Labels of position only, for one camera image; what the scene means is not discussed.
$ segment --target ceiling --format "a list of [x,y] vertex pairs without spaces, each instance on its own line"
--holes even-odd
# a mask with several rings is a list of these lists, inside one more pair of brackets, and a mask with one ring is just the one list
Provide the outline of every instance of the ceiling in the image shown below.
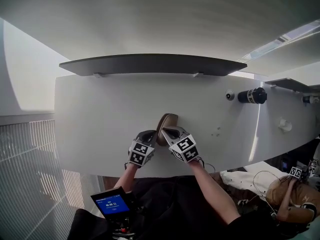
[[[320,0],[0,0],[0,17],[69,60],[166,53],[236,61],[320,19]],[[320,61],[320,36],[277,48],[244,71]]]

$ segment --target brown shoe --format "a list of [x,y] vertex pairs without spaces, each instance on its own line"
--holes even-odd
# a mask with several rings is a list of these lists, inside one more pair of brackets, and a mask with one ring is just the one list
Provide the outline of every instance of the brown shoe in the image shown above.
[[156,128],[156,131],[158,132],[158,138],[156,139],[156,143],[159,144],[159,146],[167,146],[168,142],[166,141],[164,135],[161,133],[161,130],[163,127],[169,127],[169,126],[177,126],[178,123],[178,116],[176,114],[164,114],[161,118],[158,127]]

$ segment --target forearm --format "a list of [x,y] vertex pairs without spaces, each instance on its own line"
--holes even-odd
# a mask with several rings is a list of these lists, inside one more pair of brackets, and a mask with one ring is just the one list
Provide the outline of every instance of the forearm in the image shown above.
[[231,197],[214,181],[209,173],[196,161],[189,163],[205,200],[226,224],[240,217]]
[[117,188],[121,186],[125,192],[131,191],[137,169],[138,166],[136,164],[129,163],[123,175],[114,185],[114,187]]
[[293,184],[289,183],[288,189],[286,190],[286,193],[284,195],[284,198],[282,199],[279,211],[277,212],[276,218],[279,221],[286,221],[289,215],[289,203],[290,203],[290,196],[293,189]]

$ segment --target blue screen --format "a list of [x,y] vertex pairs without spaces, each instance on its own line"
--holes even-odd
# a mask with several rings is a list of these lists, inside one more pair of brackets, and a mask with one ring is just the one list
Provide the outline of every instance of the blue screen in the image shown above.
[[119,194],[96,200],[96,203],[103,214],[116,214],[129,211],[128,206]]

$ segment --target white table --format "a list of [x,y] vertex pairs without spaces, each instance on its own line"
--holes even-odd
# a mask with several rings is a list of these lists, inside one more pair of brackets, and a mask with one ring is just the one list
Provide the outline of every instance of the white table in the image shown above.
[[[62,168],[119,177],[128,148],[139,132],[155,130],[165,113],[192,134],[200,156],[216,171],[264,161],[293,150],[317,136],[311,105],[302,94],[263,86],[265,104],[242,104],[225,98],[260,87],[262,82],[237,76],[119,74],[104,78],[63,76],[55,85],[55,137]],[[280,117],[292,130],[278,128]],[[190,175],[187,165],[166,147],[139,169],[137,177]]]

